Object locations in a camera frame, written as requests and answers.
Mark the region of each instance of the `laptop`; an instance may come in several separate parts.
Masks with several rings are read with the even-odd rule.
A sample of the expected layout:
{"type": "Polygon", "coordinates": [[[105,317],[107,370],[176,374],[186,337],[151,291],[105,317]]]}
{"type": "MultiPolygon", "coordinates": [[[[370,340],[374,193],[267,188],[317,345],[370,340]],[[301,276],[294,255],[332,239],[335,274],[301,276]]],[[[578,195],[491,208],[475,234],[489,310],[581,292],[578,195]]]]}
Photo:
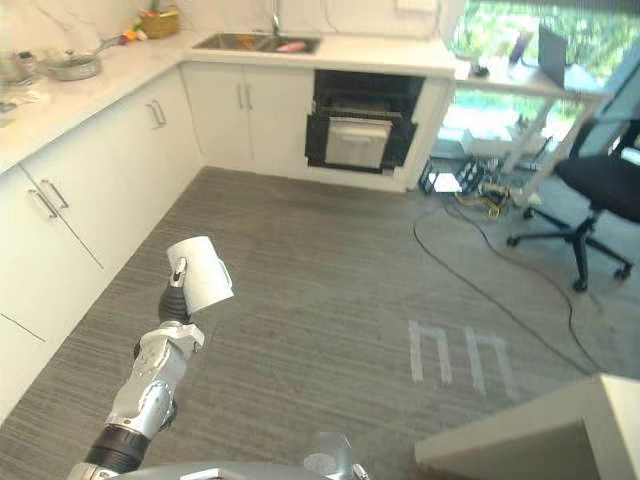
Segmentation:
{"type": "Polygon", "coordinates": [[[567,65],[567,39],[540,25],[538,66],[549,79],[565,90],[600,91],[602,87],[580,65],[567,65]]]}

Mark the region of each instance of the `chair base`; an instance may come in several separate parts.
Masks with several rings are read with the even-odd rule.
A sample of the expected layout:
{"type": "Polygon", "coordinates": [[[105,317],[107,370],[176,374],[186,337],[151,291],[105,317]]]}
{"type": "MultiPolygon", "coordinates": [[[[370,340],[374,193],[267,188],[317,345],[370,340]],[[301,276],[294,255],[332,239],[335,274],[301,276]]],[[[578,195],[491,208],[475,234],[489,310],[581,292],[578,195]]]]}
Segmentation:
{"type": "Polygon", "coordinates": [[[577,228],[571,228],[568,224],[552,217],[548,213],[545,213],[536,207],[528,207],[524,211],[524,218],[533,218],[534,214],[537,214],[558,227],[560,230],[511,236],[507,239],[507,245],[515,247],[522,240],[536,240],[543,238],[561,238],[565,242],[570,243],[573,246],[573,253],[578,265],[579,277],[573,283],[574,290],[578,292],[586,291],[589,285],[587,246],[594,248],[595,250],[604,253],[606,256],[620,262],[622,266],[616,270],[614,277],[620,281],[624,281],[629,278],[629,275],[631,275],[633,263],[591,236],[591,232],[593,232],[594,226],[601,213],[602,210],[593,209],[592,214],[584,222],[582,222],[577,228]]]}

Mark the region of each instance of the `window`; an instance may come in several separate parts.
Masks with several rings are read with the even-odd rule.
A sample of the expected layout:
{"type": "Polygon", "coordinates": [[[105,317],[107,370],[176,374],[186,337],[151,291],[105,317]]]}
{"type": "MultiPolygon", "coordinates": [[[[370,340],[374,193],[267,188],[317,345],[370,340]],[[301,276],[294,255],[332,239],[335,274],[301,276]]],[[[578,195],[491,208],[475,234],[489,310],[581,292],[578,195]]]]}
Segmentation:
{"type": "Polygon", "coordinates": [[[624,13],[468,0],[451,48],[475,59],[504,56],[520,30],[529,30],[535,35],[525,57],[537,59],[540,22],[567,38],[567,61],[585,66],[603,85],[640,32],[640,16],[624,13]]]}
{"type": "MultiPolygon", "coordinates": [[[[533,32],[534,37],[524,61],[536,63],[540,23],[567,38],[567,61],[586,67],[601,85],[606,84],[640,33],[640,16],[623,12],[468,0],[451,49],[470,60],[479,60],[482,56],[507,57],[520,32],[526,30],[533,32]]],[[[509,142],[518,135],[523,124],[535,118],[542,103],[541,99],[533,97],[458,90],[440,138],[447,134],[462,136],[466,131],[466,138],[480,136],[509,142]]],[[[538,143],[543,144],[548,137],[563,138],[578,112],[579,107],[572,102],[557,102],[538,143]]]]}

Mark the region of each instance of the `black oven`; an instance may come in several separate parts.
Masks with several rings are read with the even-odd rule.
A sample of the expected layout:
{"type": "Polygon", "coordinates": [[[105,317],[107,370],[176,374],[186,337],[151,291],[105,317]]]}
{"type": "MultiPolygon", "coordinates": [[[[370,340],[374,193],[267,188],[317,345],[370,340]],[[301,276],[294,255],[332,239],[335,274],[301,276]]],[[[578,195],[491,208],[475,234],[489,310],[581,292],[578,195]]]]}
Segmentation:
{"type": "Polygon", "coordinates": [[[411,118],[423,83],[422,77],[316,71],[314,111],[307,119],[308,165],[370,173],[403,166],[417,128],[411,118]],[[369,149],[362,160],[332,158],[335,149],[328,147],[334,126],[345,122],[353,124],[355,133],[363,132],[362,138],[350,135],[354,142],[358,141],[358,147],[354,147],[358,154],[362,148],[369,149]],[[370,131],[375,132],[371,138],[366,133],[370,131]],[[386,132],[384,138],[379,133],[382,131],[386,132]],[[379,155],[377,161],[371,155],[379,155]]]}

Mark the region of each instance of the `gray carpet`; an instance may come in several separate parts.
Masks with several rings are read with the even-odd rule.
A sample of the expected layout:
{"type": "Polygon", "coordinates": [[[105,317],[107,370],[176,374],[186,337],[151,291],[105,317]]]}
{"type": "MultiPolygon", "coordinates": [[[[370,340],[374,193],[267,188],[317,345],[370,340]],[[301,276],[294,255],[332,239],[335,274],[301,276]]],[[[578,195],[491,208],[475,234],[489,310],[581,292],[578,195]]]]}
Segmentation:
{"type": "MultiPolygon", "coordinates": [[[[586,202],[559,182],[544,197],[570,220],[586,202]]],[[[495,305],[430,259],[412,236],[495,295],[556,348],[590,368],[572,342],[567,306],[539,276],[497,259],[437,199],[205,169],[118,274],[0,429],[0,478],[64,478],[99,431],[128,375],[137,338],[156,325],[168,274],[164,249],[209,235],[236,297],[197,316],[208,337],[178,393],[180,415],[154,441],[152,466],[204,459],[294,463],[316,431],[343,431],[374,479],[425,478],[415,441],[549,392],[582,375],[495,305]],[[412,379],[410,321],[446,332],[452,383],[435,343],[412,379]],[[509,398],[492,349],[480,348],[486,394],[474,389],[464,328],[499,337],[519,397],[509,398]]],[[[545,228],[507,215],[483,222],[491,241],[562,285],[575,276],[563,242],[504,246],[545,228]]],[[[602,237],[639,260],[640,229],[612,217],[602,237]]],[[[580,338],[609,371],[640,377],[640,275],[623,285],[593,254],[591,290],[569,291],[580,338]]]]}

